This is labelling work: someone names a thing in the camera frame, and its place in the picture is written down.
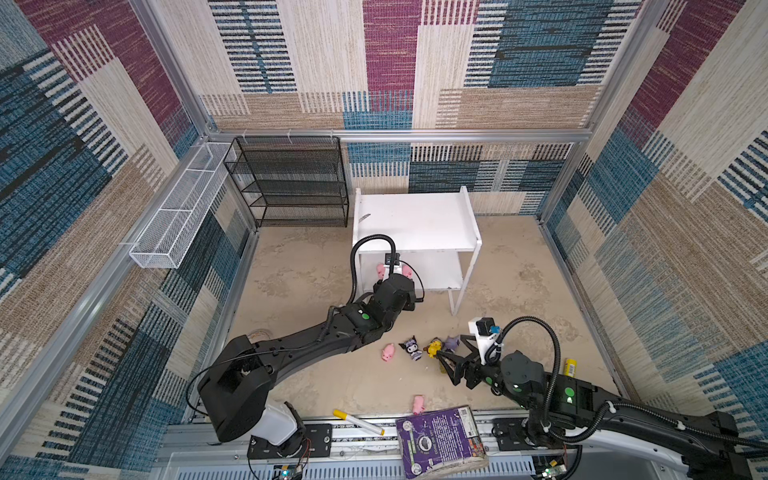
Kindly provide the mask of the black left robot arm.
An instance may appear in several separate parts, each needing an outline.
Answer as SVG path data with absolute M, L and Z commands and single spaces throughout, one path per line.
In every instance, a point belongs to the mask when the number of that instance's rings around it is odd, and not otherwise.
M 247 433 L 277 384 L 321 360 L 378 341 L 415 304 L 413 280 L 394 274 L 377 282 L 369 296 L 330 308 L 315 326 L 257 343 L 245 335 L 229 341 L 197 384 L 217 439 L 229 442 Z

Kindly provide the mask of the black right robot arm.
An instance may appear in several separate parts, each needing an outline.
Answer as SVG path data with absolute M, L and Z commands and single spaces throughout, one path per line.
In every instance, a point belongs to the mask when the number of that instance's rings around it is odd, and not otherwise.
M 553 375 L 520 351 L 487 365 L 476 352 L 437 357 L 453 384 L 486 385 L 527 411 L 523 420 L 495 421 L 492 432 L 502 450 L 565 449 L 598 440 L 613 447 L 616 435 L 633 450 L 670 453 L 672 464 L 690 479 L 748 479 L 750 461 L 767 456 L 766 443 L 740 437 L 725 412 L 688 416 L 631 402 L 589 382 Z

